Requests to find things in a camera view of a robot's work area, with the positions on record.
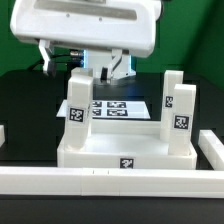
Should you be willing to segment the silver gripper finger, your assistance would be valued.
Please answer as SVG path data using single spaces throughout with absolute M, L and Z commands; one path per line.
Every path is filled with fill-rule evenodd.
M 128 73 L 128 67 L 122 62 L 123 51 L 121 49 L 113 49 L 111 51 L 111 61 L 101 70 L 101 81 L 112 81 L 124 78 Z
M 47 76 L 54 77 L 56 75 L 56 63 L 52 60 L 54 47 L 49 40 L 41 39 L 39 41 L 39 51 L 43 58 L 43 72 Z

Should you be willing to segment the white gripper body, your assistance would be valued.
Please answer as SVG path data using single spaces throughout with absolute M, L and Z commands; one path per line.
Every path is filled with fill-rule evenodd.
M 10 28 L 22 42 L 80 49 L 122 49 L 149 56 L 158 0 L 16 0 Z

